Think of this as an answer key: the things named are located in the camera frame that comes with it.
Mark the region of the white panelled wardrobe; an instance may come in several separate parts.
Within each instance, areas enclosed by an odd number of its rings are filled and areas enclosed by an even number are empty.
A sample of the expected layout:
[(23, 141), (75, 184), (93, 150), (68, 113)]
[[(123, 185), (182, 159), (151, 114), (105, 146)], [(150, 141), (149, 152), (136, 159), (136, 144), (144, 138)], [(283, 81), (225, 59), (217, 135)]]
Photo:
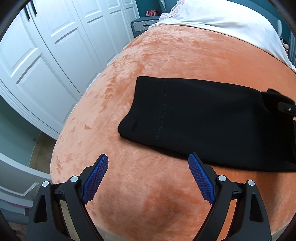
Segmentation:
[(135, 1), (1, 1), (2, 98), (57, 138), (138, 16)]

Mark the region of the grey bedside table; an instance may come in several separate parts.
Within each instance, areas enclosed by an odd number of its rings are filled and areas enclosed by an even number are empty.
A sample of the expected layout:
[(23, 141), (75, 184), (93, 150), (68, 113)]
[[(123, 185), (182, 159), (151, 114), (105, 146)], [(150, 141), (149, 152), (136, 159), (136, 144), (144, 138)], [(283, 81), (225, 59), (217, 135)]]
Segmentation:
[(133, 36), (136, 38), (145, 31), (148, 30), (149, 26), (157, 23), (159, 21), (159, 16), (146, 16), (131, 22), (131, 28)]

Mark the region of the orange velvet bed cover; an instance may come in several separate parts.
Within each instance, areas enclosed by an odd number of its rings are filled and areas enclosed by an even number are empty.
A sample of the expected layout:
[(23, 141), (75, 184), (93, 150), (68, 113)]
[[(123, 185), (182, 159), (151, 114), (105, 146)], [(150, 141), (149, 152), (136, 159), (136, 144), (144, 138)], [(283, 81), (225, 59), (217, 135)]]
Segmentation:
[(188, 167), (195, 152), (218, 174), (253, 180), (271, 232), (295, 214), (295, 122), (271, 106), (295, 103), (295, 72), (221, 33), (158, 25), (100, 74), (67, 119), (50, 174), (64, 182), (100, 154), (109, 167), (86, 208), (123, 240), (192, 240), (210, 204)]

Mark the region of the small figurine dolls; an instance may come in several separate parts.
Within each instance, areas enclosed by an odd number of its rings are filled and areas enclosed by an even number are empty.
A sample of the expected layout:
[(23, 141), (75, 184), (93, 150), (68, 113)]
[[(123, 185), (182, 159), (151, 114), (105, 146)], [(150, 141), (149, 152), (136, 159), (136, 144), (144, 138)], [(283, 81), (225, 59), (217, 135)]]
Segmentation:
[(289, 47), (287, 41), (285, 39), (283, 39), (282, 37), (280, 37), (280, 40), (281, 40), (281, 43), (285, 49), (286, 54), (288, 55), (290, 47)]

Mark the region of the black pants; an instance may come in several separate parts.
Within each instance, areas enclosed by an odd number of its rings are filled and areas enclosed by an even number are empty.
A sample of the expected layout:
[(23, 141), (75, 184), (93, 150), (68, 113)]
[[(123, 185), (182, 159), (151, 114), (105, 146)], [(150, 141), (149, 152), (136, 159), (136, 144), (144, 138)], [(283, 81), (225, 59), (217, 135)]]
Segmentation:
[(206, 80), (141, 76), (121, 137), (161, 153), (263, 172), (295, 171), (295, 119), (270, 118), (267, 91)]

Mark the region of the red box on nightstand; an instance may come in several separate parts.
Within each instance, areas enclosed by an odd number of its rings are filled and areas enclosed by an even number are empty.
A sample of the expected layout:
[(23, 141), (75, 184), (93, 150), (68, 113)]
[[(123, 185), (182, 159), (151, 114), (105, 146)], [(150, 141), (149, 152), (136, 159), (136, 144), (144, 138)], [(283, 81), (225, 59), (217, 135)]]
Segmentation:
[(145, 15), (146, 16), (157, 16), (158, 15), (158, 11), (157, 10), (145, 11)]

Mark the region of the white bed sheet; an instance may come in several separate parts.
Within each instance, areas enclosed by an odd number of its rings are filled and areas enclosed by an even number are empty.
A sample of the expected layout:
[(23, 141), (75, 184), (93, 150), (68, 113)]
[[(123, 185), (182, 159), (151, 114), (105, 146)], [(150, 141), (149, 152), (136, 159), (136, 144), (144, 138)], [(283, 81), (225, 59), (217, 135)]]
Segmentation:
[(269, 20), (246, 6), (230, 1), (177, 1), (169, 13), (163, 13), (150, 27), (161, 24), (201, 28), (240, 39), (295, 71)]

